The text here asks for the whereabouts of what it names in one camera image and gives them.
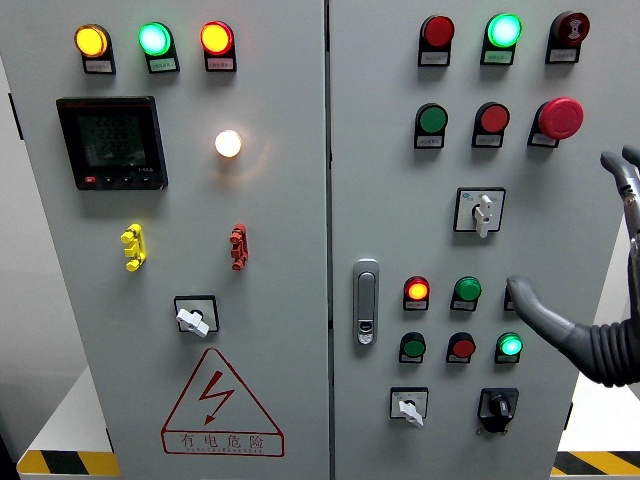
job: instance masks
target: red triangle warning symbol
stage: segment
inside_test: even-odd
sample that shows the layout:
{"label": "red triangle warning symbol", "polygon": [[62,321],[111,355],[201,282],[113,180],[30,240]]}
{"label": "red triangle warning symbol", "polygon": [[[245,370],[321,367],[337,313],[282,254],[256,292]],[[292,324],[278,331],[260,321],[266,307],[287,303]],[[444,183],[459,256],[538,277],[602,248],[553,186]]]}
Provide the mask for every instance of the red triangle warning symbol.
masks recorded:
{"label": "red triangle warning symbol", "polygon": [[219,350],[208,348],[162,427],[165,453],[284,456],[284,435]]}

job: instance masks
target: lightning bolt symbol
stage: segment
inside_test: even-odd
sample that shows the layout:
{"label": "lightning bolt symbol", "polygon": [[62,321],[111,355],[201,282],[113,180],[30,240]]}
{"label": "lightning bolt symbol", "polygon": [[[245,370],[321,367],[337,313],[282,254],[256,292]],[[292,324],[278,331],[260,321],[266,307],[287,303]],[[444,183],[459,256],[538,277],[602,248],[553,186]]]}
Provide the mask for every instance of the lightning bolt symbol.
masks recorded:
{"label": "lightning bolt symbol", "polygon": [[225,402],[229,400],[229,397],[231,397],[233,392],[235,392],[235,390],[226,390],[224,392],[211,393],[211,389],[213,389],[215,384],[218,383],[220,378],[222,378],[222,372],[218,370],[213,374],[213,377],[211,377],[207,388],[205,388],[204,392],[202,392],[202,395],[200,395],[200,400],[208,400],[210,398],[221,397],[224,395],[224,398],[222,399],[222,402],[220,402],[220,405],[218,405],[218,408],[216,408],[211,415],[207,415],[207,418],[204,421],[205,425],[208,425],[215,420],[215,414],[222,408]]}

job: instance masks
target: yellow and black hazard stripe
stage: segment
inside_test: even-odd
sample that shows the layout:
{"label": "yellow and black hazard stripe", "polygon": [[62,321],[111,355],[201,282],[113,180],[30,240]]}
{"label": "yellow and black hazard stripe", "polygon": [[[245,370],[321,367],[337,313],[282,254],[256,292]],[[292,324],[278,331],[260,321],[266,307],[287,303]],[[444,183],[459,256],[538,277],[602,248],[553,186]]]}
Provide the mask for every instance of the yellow and black hazard stripe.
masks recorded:
{"label": "yellow and black hazard stripe", "polygon": [[20,462],[20,473],[96,475],[119,477],[120,468],[112,452],[64,452],[28,450]]}
{"label": "yellow and black hazard stripe", "polygon": [[558,452],[551,475],[640,475],[640,452]]}

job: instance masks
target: yellow terminal connector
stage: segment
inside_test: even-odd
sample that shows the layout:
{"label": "yellow terminal connector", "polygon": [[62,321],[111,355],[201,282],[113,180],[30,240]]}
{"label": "yellow terminal connector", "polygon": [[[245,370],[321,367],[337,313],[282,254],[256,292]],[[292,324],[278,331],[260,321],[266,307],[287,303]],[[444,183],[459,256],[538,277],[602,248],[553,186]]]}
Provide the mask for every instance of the yellow terminal connector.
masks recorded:
{"label": "yellow terminal connector", "polygon": [[137,223],[132,223],[122,235],[120,241],[125,244],[124,256],[131,258],[127,263],[127,270],[135,272],[147,259],[147,251],[142,238],[142,227]]}

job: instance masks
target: robotic arm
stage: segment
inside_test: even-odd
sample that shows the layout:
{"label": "robotic arm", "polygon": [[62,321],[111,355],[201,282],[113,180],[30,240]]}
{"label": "robotic arm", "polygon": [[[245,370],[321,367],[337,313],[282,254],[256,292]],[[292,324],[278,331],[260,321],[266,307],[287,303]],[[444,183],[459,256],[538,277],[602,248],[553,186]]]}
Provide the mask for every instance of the robotic arm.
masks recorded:
{"label": "robotic arm", "polygon": [[627,273],[631,318],[622,323],[574,324],[540,303],[531,282],[524,277],[507,279],[517,314],[538,335],[556,347],[589,379],[607,387],[640,381],[640,149],[625,146],[622,157],[603,152],[602,166],[615,178],[624,203],[630,251]]}

